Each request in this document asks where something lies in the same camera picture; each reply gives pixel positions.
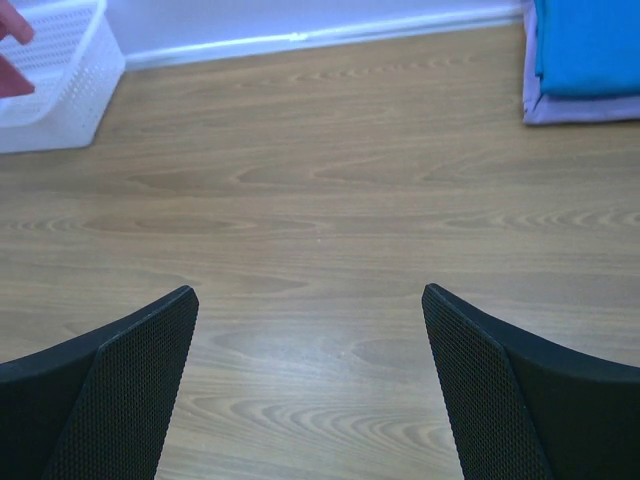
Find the white wall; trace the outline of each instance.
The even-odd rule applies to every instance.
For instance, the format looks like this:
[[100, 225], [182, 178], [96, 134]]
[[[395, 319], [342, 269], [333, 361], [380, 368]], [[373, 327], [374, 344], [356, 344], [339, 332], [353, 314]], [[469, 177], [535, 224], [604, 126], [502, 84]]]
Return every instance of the white wall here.
[[[11, 0], [18, 7], [55, 0]], [[520, 0], [109, 0], [108, 18], [124, 53], [135, 62], [184, 55], [216, 58], [288, 49], [292, 33], [344, 27], [354, 39], [367, 29], [402, 35], [447, 23], [503, 21]], [[335, 39], [317, 42], [342, 43]], [[176, 58], [168, 63], [179, 63]]]

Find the wood grain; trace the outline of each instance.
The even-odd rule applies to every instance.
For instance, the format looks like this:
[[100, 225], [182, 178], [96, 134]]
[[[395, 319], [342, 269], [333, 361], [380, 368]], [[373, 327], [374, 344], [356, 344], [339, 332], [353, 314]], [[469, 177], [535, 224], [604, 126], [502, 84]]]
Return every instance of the wood grain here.
[[523, 127], [520, 28], [125, 75], [0, 158], [0, 360], [194, 286], [162, 480], [461, 478], [431, 281], [640, 365], [638, 125]]

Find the folded towel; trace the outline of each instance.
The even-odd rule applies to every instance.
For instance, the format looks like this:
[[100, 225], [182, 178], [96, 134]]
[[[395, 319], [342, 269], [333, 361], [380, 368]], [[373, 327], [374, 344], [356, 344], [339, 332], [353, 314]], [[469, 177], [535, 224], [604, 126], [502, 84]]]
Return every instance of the folded towel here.
[[527, 34], [527, 50], [522, 92], [524, 123], [540, 125], [640, 118], [640, 96], [579, 99], [543, 95], [540, 92], [540, 79], [535, 73], [538, 45], [536, 27], [534, 0], [525, 0], [524, 28]]
[[537, 0], [542, 93], [640, 94], [640, 1]]

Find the finger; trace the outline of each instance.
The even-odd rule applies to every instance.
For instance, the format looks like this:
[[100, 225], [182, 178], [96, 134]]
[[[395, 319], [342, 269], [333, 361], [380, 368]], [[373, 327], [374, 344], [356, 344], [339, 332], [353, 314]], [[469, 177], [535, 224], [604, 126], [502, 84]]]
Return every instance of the finger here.
[[0, 0], [0, 24], [23, 45], [33, 39], [33, 28], [7, 0]]

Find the purple cloth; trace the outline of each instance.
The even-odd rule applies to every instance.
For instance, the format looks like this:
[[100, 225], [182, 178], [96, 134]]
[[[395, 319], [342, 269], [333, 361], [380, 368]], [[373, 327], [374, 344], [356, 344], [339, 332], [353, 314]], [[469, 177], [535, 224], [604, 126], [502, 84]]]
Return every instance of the purple cloth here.
[[522, 104], [524, 123], [611, 122], [640, 118], [640, 96], [576, 99], [540, 93], [540, 79], [536, 77], [538, 19], [533, 0], [524, 1], [524, 28], [527, 51], [524, 60]]

